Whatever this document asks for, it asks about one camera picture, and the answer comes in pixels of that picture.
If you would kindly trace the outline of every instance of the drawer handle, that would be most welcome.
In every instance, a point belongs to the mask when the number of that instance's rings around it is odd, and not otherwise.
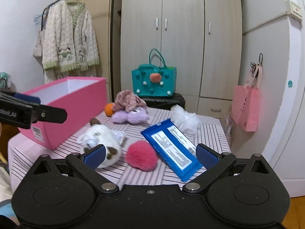
[[[212,109],[212,108],[211,108],[211,111],[212,111],[212,112],[216,112],[216,113],[220,113],[220,112],[222,111],[222,109]]]

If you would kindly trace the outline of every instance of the blue wet wipes package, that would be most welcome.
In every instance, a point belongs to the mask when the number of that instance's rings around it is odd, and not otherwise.
[[[196,146],[170,119],[145,129],[141,134],[185,182],[202,167],[196,158]]]

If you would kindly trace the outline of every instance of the pink pom-pom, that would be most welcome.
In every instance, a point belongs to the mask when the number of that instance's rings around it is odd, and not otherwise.
[[[132,167],[139,168],[143,171],[153,171],[158,161],[155,150],[144,140],[139,140],[130,145],[125,159]]]

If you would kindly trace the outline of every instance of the screw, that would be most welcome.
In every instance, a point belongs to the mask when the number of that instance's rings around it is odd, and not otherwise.
[[[195,191],[200,189],[200,185],[198,183],[187,183],[185,185],[186,189],[191,190],[191,191]]]
[[[101,185],[101,188],[103,190],[110,191],[110,190],[114,190],[116,188],[116,185],[114,183],[103,183]]]

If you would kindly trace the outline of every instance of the striped tablecloth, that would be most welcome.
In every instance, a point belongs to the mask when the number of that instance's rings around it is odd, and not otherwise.
[[[120,160],[113,166],[97,169],[96,171],[106,177],[108,180],[117,184],[120,188],[124,184],[129,185],[161,185],[161,184],[178,184],[182,187],[185,183],[176,176],[176,174],[161,160],[158,160],[157,168],[152,172],[143,172],[132,168],[125,161],[125,154],[128,147],[144,137],[141,131],[151,125],[155,125],[166,120],[170,116],[169,110],[148,109],[149,120],[144,124],[114,124],[104,112],[96,116],[102,124],[110,129],[126,132],[126,138],[122,144],[123,155]],[[222,126],[218,119],[209,116],[198,116],[201,123],[198,125],[197,133],[185,134],[194,145],[204,143],[215,151],[221,153],[223,151],[230,152],[228,142],[225,138]],[[90,127],[89,123],[83,126],[74,135],[63,142],[56,150],[51,151],[36,142],[30,140],[23,134],[19,133],[14,136],[8,143],[9,168],[12,190],[14,191],[27,171],[41,154],[49,154],[51,158],[64,158],[72,152],[79,152],[80,145],[76,140],[78,136],[86,132]],[[201,168],[191,179],[200,175],[205,171]]]

